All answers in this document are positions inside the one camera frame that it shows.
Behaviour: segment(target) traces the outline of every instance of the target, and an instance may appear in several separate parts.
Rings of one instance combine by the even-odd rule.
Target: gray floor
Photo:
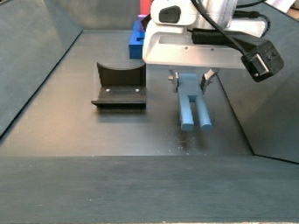
[[[145,110],[97,110],[96,63],[140,65],[128,58],[129,31],[85,31],[0,143],[3,157],[251,155],[218,80],[206,94],[214,130],[181,132],[168,69],[203,74],[207,69],[149,65]]]
[[[299,166],[262,157],[1,157],[0,223],[299,222]]]

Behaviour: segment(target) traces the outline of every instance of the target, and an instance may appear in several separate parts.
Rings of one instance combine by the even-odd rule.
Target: blue block
[[[139,23],[140,22],[136,20],[133,30],[131,33],[129,42],[128,42],[129,59],[143,58],[145,32],[139,31]]]

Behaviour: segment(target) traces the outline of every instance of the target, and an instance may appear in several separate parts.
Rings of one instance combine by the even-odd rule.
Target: black cable
[[[262,0],[262,1],[258,1],[258,2],[255,2],[255,3],[247,3],[247,4],[240,4],[240,5],[238,5],[238,9],[242,9],[242,8],[247,8],[247,7],[251,7],[251,6],[255,6],[255,5],[258,5],[258,4],[262,4],[262,3],[264,3],[267,0]]]
[[[270,18],[266,15],[259,14],[259,16],[266,20],[266,29],[264,29],[264,32],[260,36],[260,38],[263,38],[267,35],[267,32],[270,31],[271,21],[270,21]]]
[[[208,23],[211,24],[211,26],[215,28],[215,30],[222,34],[222,36],[224,37],[224,39],[235,46],[235,48],[240,51],[240,53],[247,56],[248,53],[246,51],[246,49],[243,48],[243,46],[239,44],[239,42],[226,34],[226,32],[223,31],[222,27],[214,22],[214,20],[211,19],[210,15],[207,14],[207,11],[204,10],[204,7],[202,5],[202,2],[199,0],[191,0],[196,10],[199,11],[199,13],[202,14],[202,16],[204,17],[204,19],[208,21]]]

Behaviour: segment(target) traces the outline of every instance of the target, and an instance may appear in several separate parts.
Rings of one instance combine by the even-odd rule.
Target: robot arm
[[[155,0],[144,36],[144,61],[246,67],[255,81],[278,73],[284,63],[272,43],[260,38],[266,23],[232,19],[236,5],[238,0]]]

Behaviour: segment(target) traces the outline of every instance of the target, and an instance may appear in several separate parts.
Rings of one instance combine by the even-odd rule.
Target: black panel
[[[161,23],[176,24],[180,21],[181,9],[179,6],[172,6],[161,9],[159,20]]]

